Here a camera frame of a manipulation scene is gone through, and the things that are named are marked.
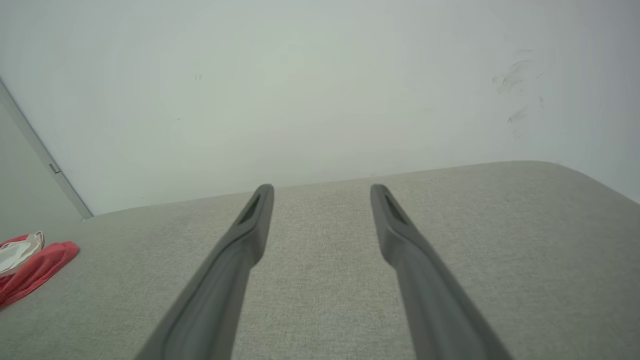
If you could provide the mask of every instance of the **red towel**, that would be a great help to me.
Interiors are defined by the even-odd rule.
[[[0,243],[23,241],[28,235]],[[0,307],[4,307],[29,295],[49,280],[78,253],[78,246],[71,241],[53,243],[33,255],[17,273],[0,277]]]

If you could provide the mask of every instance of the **white cloth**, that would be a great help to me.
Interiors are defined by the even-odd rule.
[[[30,234],[25,240],[6,243],[0,247],[0,277],[13,275],[31,256],[44,247],[41,231]]]

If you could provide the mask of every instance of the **red cloth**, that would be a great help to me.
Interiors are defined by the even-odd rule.
[[[28,235],[0,243],[0,247],[14,241],[24,241]],[[29,295],[62,269],[78,253],[78,246],[71,241],[53,243],[31,256],[17,273],[0,277],[0,307],[4,307]]]

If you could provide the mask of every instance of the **gray fabric surface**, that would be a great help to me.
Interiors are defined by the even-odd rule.
[[[576,171],[517,161],[276,189],[234,359],[414,357],[378,249],[373,183],[391,189],[516,359],[640,354],[640,205]],[[134,358],[249,196],[70,229],[77,257],[0,311],[0,359]]]

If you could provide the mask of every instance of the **wall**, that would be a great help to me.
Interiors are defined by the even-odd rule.
[[[0,103],[0,242],[43,231],[47,244],[81,216]]]
[[[0,75],[94,214],[502,160],[640,200],[634,0],[0,5]]]

